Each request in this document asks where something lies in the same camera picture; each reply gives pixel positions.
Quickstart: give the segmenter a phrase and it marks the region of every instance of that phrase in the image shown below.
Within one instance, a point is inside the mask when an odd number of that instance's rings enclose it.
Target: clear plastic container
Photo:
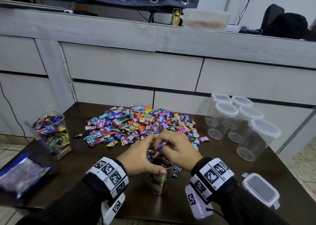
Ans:
[[[279,192],[257,173],[244,173],[245,179],[242,181],[242,186],[262,203],[268,207],[274,206],[275,209],[280,207]]]
[[[243,96],[235,95],[232,97],[232,101],[233,101],[233,105],[236,106],[237,108],[239,108],[240,106],[248,106],[248,107],[253,106],[253,102],[250,99],[247,99]]]
[[[58,116],[58,120],[39,130],[33,128],[37,121],[44,119],[47,115]],[[50,110],[26,120],[25,123],[29,126],[35,139],[50,152],[54,160],[59,160],[72,151],[64,115]]]
[[[264,119],[252,119],[243,141],[237,147],[237,154],[253,162],[280,135],[280,129],[273,123]]]
[[[211,124],[212,116],[214,115],[214,109],[216,103],[229,103],[232,104],[232,99],[223,93],[212,93],[211,95],[211,102],[207,108],[206,116],[205,116],[205,122],[207,125]]]
[[[183,25],[188,27],[226,30],[230,13],[226,11],[210,12],[197,9],[183,11]]]
[[[150,155],[155,154],[154,144],[151,143],[147,150],[147,157]],[[147,187],[148,191],[154,195],[161,195],[164,194],[168,189],[168,181],[172,178],[172,174],[174,172],[175,165],[171,165],[169,167],[165,167],[167,170],[166,175],[162,174],[153,174],[146,172],[145,176],[145,186]]]
[[[239,114],[228,131],[228,137],[235,143],[240,143],[247,133],[249,122],[252,119],[263,119],[263,112],[254,107],[240,106]]]
[[[238,115],[238,109],[229,103],[216,103],[215,112],[207,133],[213,139],[222,139],[226,134],[230,124],[234,122]]]

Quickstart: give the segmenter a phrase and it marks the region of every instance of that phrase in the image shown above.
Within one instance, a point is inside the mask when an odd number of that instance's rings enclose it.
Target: dark brown table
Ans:
[[[98,117],[112,106],[75,103],[65,113],[65,120],[70,135],[84,132],[85,120]],[[195,126],[201,136],[207,136],[207,125],[204,117],[190,115],[197,123]],[[44,208],[63,193],[71,189],[81,180],[85,172],[100,158],[117,157],[129,146],[106,147],[97,144],[88,147],[82,139],[71,139],[74,150],[59,161],[52,161],[43,148],[36,142],[31,142],[19,154],[30,154],[31,158],[43,166],[53,165],[48,176],[36,184],[18,202],[12,196],[0,193],[0,205],[19,206],[24,208]],[[255,161],[247,162],[236,153],[236,143],[225,136],[222,140],[211,139],[200,145],[203,156],[221,158],[235,173],[239,184],[242,174],[256,172],[271,183],[280,193],[281,207],[276,210],[290,224],[316,224],[316,203],[294,178],[286,166],[268,147]],[[168,191],[161,196],[150,194],[145,190],[143,176],[130,176],[130,183],[124,192],[126,199],[117,214],[117,218],[144,219],[169,224],[226,224],[217,214],[206,219],[196,220],[191,212],[184,188],[190,183],[189,172],[181,171],[180,179],[171,179]],[[216,203],[213,208],[221,212]]]

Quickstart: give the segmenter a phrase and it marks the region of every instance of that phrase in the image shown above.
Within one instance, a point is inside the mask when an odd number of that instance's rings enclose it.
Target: white plastic lid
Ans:
[[[247,118],[251,119],[262,119],[263,118],[263,112],[260,110],[254,108],[254,107],[247,107],[247,106],[240,106],[239,112],[246,116]]]
[[[242,181],[242,186],[262,203],[271,207],[274,205],[275,209],[280,207],[279,192],[257,173],[242,175],[245,179]]]
[[[251,127],[257,133],[262,133],[273,138],[277,138],[281,135],[281,131],[273,123],[270,123],[264,119],[252,119]]]
[[[223,115],[234,118],[238,115],[239,110],[232,104],[216,103],[215,108]]]
[[[237,103],[240,106],[252,106],[253,105],[253,102],[250,99],[247,99],[243,96],[235,95],[232,97],[232,101],[234,103]]]
[[[233,103],[232,99],[228,95],[223,93],[212,93],[211,98],[215,103]]]

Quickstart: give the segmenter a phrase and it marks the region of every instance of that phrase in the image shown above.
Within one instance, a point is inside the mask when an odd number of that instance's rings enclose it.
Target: person's left hand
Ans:
[[[147,159],[146,152],[149,144],[156,138],[158,138],[157,135],[149,134],[144,140],[136,141],[132,147],[116,158],[123,164],[127,175],[139,174],[141,172],[167,174],[163,166],[154,165]]]

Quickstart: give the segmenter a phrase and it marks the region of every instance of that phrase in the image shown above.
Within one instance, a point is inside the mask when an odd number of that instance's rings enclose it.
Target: hand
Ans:
[[[167,174],[163,166],[151,164],[147,159],[146,153],[149,144],[157,138],[157,135],[150,134],[144,140],[136,141],[132,147],[116,158],[123,164],[127,175],[139,174],[141,172]]]
[[[187,136],[183,133],[175,133],[172,131],[163,131],[155,140],[154,147],[157,148],[163,141],[169,141],[174,145],[174,149],[164,146],[160,149],[162,153],[177,166],[191,172],[194,166],[203,156],[195,150],[189,142]]]

